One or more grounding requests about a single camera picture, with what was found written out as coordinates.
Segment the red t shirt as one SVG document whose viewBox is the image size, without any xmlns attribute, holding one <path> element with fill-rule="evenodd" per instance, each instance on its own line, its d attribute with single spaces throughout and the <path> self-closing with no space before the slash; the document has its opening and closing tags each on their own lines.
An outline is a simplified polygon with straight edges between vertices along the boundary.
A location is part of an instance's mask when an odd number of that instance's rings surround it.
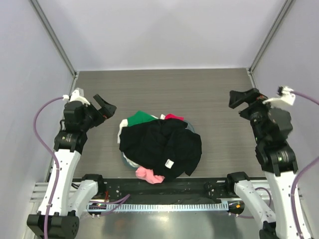
<svg viewBox="0 0 319 239">
<path fill-rule="evenodd" d="M 176 116 L 174 114 L 167 114 L 164 119 L 177 119 L 177 120 L 181 120 L 181 121 L 184 121 L 184 117 L 179 117 L 179 116 Z"/>
</svg>

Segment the green t shirt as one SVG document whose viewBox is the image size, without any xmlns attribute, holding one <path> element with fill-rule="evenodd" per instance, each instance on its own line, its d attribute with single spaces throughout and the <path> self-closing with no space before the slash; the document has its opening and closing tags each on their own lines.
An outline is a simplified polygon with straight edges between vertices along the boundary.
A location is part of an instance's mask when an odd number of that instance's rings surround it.
<svg viewBox="0 0 319 239">
<path fill-rule="evenodd" d="M 134 115 L 128 117 L 127 121 L 128 121 L 128 126 L 134 126 L 137 124 L 150 122 L 157 119 L 158 119 L 157 117 L 149 115 L 148 113 L 145 113 L 143 111 L 137 111 Z"/>
</svg>

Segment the black t shirt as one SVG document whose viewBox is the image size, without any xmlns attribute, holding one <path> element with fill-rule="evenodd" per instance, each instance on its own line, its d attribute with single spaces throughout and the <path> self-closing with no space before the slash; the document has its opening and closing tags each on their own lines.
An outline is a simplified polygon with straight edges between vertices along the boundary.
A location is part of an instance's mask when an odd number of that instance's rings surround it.
<svg viewBox="0 0 319 239">
<path fill-rule="evenodd" d="M 119 150 L 134 163 L 172 181 L 197 168 L 202 156 L 199 134 L 178 119 L 156 119 L 123 127 Z"/>
</svg>

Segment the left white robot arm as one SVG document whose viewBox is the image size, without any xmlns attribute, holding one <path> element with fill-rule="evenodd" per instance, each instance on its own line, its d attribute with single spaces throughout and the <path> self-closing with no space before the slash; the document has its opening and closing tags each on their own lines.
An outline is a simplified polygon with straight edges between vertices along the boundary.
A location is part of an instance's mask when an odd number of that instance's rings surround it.
<svg viewBox="0 0 319 239">
<path fill-rule="evenodd" d="M 117 109 L 98 94 L 93 98 L 100 106 L 99 109 L 95 108 L 80 90 L 44 104 L 46 107 L 55 101 L 66 102 L 64 118 L 60 121 L 60 130 L 54 139 L 53 148 L 43 141 L 36 129 L 40 113 L 37 112 L 34 117 L 34 134 L 54 161 L 46 193 L 37 213 L 30 214 L 27 218 L 27 226 L 38 238 L 75 238 L 79 230 L 80 217 L 90 200 L 100 199 L 106 193 L 102 175 L 87 174 L 82 178 L 75 193 L 70 194 L 74 172 L 88 139 L 87 132 L 111 118 Z"/>
</svg>

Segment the pink t shirt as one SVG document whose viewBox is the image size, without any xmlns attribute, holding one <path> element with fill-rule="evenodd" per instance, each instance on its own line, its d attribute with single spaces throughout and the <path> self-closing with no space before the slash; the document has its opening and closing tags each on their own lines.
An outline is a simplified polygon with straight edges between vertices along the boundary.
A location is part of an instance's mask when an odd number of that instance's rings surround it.
<svg viewBox="0 0 319 239">
<path fill-rule="evenodd" d="M 164 181 L 164 176 L 155 175 L 153 170 L 141 166 L 135 171 L 135 174 L 138 179 L 145 180 L 150 184 L 160 184 Z"/>
</svg>

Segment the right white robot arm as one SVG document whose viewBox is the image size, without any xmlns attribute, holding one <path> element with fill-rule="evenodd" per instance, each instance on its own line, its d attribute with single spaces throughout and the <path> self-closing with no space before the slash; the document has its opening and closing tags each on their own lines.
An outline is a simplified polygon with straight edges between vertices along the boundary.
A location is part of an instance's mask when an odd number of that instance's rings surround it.
<svg viewBox="0 0 319 239">
<path fill-rule="evenodd" d="M 238 196 L 259 227 L 261 239 L 310 239 L 311 231 L 302 210 L 298 181 L 314 163 L 298 169 L 297 157 L 287 142 L 293 130 L 291 115 L 285 110 L 293 106 L 300 94 L 289 87 L 279 87 L 278 95 L 268 98 L 258 89 L 230 91 L 229 107 L 248 106 L 239 116 L 250 122 L 256 142 L 256 158 L 268 181 L 271 195 L 268 206 L 257 193 L 245 172 L 230 173 L 224 189 L 230 197 Z"/>
</svg>

